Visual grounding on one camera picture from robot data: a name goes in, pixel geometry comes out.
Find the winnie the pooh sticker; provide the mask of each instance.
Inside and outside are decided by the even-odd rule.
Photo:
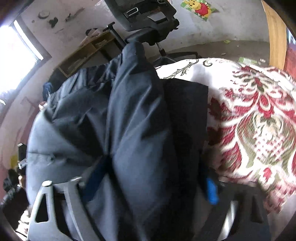
[[[207,20],[209,15],[216,10],[204,0],[184,0],[181,7],[195,13],[203,20]]]

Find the office chair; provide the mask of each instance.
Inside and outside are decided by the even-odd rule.
[[[175,58],[195,55],[197,52],[180,52],[167,54],[160,43],[168,34],[177,30],[179,21],[174,18],[176,9],[167,0],[105,0],[110,11],[126,31],[137,32],[123,40],[113,28],[112,22],[103,31],[110,30],[121,47],[130,42],[147,42],[150,46],[157,45],[161,55],[153,62],[155,67],[177,62]]]

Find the yellow object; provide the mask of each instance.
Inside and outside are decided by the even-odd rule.
[[[212,13],[210,6],[207,6],[202,2],[200,3],[196,0],[184,0],[184,3],[188,4],[189,7],[191,7],[196,13],[200,14],[204,18],[209,17],[209,15]]]
[[[287,52],[287,27],[281,17],[266,2],[261,1],[269,30],[269,65],[284,69]]]
[[[17,155],[12,155],[10,157],[10,167],[14,169],[17,165]]]

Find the window frame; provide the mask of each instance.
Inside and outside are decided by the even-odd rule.
[[[24,23],[21,16],[18,16],[16,18],[16,21],[18,22],[20,28],[24,32],[24,34],[27,36],[29,41],[33,44],[33,46],[37,49],[37,51],[42,55],[43,59],[40,60],[38,57],[36,64],[34,67],[29,71],[29,73],[20,81],[17,88],[12,92],[12,96],[5,102],[5,106],[3,107],[1,113],[0,113],[0,127],[3,123],[3,120],[10,109],[11,104],[14,102],[15,98],[18,96],[19,92],[22,90],[22,88],[27,84],[30,78],[36,73],[36,71],[43,66],[48,60],[51,59],[51,55],[46,51],[46,49],[40,44],[40,42],[35,38],[33,33],[29,30],[27,25]],[[27,45],[27,43],[23,40],[19,32],[16,30],[16,27],[14,26],[14,23],[10,25],[18,34],[19,38],[22,40],[22,42],[27,46],[27,48],[30,49],[30,47]]]

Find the wooden desk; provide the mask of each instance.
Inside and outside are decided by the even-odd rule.
[[[269,65],[284,69],[287,52],[287,26],[281,17],[268,4],[261,1],[269,31]]]
[[[75,74],[97,51],[100,51],[102,55],[110,61],[112,58],[106,52],[104,46],[111,41],[115,41],[116,45],[118,45],[115,37],[109,31],[103,32],[99,36],[91,38],[74,53],[65,58],[65,60],[57,66],[57,69],[59,69],[63,75],[68,78]]]

